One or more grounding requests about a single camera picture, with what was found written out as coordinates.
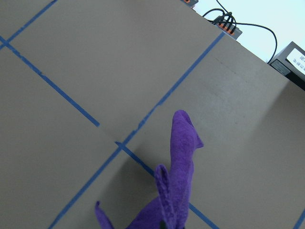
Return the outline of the purple towel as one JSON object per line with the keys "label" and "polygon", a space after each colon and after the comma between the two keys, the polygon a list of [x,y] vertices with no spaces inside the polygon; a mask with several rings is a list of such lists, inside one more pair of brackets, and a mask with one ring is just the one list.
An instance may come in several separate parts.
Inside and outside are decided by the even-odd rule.
{"label": "purple towel", "polygon": [[170,157],[171,168],[159,164],[154,173],[158,196],[148,203],[128,225],[129,229],[183,229],[194,172],[193,154],[203,147],[192,121],[184,110],[173,115]]}

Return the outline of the lower orange connector block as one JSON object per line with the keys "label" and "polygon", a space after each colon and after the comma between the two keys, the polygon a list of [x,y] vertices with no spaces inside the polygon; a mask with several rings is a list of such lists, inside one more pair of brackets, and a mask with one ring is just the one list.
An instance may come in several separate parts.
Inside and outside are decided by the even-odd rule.
{"label": "lower orange connector block", "polygon": [[212,24],[223,30],[227,35],[235,40],[242,35],[242,31],[237,27],[237,23],[233,16],[218,16],[212,21]]}

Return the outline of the orange connector block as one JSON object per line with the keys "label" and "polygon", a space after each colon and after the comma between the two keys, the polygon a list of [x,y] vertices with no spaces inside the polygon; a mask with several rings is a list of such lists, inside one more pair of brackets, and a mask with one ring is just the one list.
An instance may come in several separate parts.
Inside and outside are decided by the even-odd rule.
{"label": "orange connector block", "polygon": [[183,0],[183,2],[191,7],[195,4],[197,4],[198,0]]}
{"label": "orange connector block", "polygon": [[227,35],[235,40],[242,35],[242,31],[237,27],[237,23],[233,16],[218,16],[212,21],[212,24],[223,30]]}

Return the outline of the upper orange connector block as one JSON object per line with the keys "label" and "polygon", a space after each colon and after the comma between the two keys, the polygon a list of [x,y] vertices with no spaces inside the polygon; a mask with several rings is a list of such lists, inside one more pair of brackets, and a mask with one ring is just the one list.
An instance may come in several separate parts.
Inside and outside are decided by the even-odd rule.
{"label": "upper orange connector block", "polygon": [[183,0],[183,2],[191,7],[195,4],[197,4],[198,0]]}

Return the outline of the black computer box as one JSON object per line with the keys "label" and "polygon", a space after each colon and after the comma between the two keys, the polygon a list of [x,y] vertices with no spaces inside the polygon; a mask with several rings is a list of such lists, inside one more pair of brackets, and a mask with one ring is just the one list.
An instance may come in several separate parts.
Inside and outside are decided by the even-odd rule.
{"label": "black computer box", "polygon": [[269,65],[305,90],[305,51],[296,43],[290,42],[271,59]]}

